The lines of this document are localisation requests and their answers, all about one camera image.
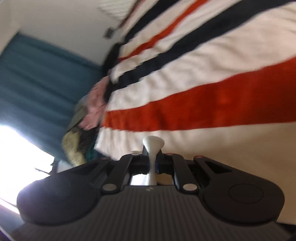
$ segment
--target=pink clothing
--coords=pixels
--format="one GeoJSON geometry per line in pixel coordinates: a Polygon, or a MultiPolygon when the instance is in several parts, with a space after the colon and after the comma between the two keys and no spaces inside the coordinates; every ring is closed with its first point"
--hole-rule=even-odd
{"type": "Polygon", "coordinates": [[[87,95],[87,115],[78,125],[80,128],[88,131],[98,126],[106,108],[104,93],[109,82],[109,77],[102,78],[96,83],[87,95]]]}

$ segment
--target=navy stripe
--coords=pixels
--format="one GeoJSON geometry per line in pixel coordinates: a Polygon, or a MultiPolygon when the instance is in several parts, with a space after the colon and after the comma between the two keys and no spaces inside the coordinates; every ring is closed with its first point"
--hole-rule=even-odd
{"type": "Polygon", "coordinates": [[[146,25],[165,12],[169,7],[173,6],[179,0],[159,0],[151,9],[143,15],[134,27],[127,33],[124,43],[128,43],[139,31],[146,25]]]}
{"type": "Polygon", "coordinates": [[[167,52],[161,53],[155,58],[137,66],[135,69],[125,72],[119,77],[119,83],[114,86],[113,90],[125,88],[130,84],[138,82],[140,78],[161,69],[165,64],[193,51],[200,44],[240,26],[254,15],[271,8],[279,7],[288,2],[291,2],[291,0],[242,0],[236,3],[183,37],[167,52]]]}

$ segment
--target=teal curtain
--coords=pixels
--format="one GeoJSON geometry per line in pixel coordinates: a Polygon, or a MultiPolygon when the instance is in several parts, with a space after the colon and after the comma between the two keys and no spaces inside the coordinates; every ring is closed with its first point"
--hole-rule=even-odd
{"type": "Polygon", "coordinates": [[[17,34],[0,56],[0,124],[65,159],[61,141],[73,108],[101,77],[100,66],[17,34]]]}

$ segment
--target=orange stripe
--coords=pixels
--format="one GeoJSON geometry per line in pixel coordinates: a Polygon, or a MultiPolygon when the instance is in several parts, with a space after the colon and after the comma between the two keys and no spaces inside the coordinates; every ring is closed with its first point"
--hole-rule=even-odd
{"type": "Polygon", "coordinates": [[[106,113],[105,127],[190,130],[296,121],[296,58],[201,85],[145,106],[106,113]]]}
{"type": "Polygon", "coordinates": [[[192,5],[190,5],[185,12],[183,12],[179,17],[176,18],[176,20],[169,25],[166,29],[164,29],[162,32],[160,32],[158,35],[155,35],[153,38],[151,38],[147,43],[144,43],[140,46],[138,46],[130,55],[126,57],[119,58],[119,61],[128,59],[132,56],[140,54],[142,51],[152,48],[156,42],[166,36],[168,36],[174,28],[189,14],[191,14],[193,11],[195,11],[199,6],[204,4],[207,0],[197,0],[192,5]]]}

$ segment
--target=wall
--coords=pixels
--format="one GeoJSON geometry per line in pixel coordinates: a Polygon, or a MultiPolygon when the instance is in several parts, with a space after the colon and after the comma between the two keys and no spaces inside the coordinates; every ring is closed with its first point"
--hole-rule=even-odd
{"type": "Polygon", "coordinates": [[[10,15],[9,1],[0,0],[0,54],[17,31],[18,25],[10,15]]]}
{"type": "Polygon", "coordinates": [[[100,12],[98,0],[10,0],[13,18],[25,35],[47,41],[101,64],[118,41],[103,35],[119,23],[100,12]]]}

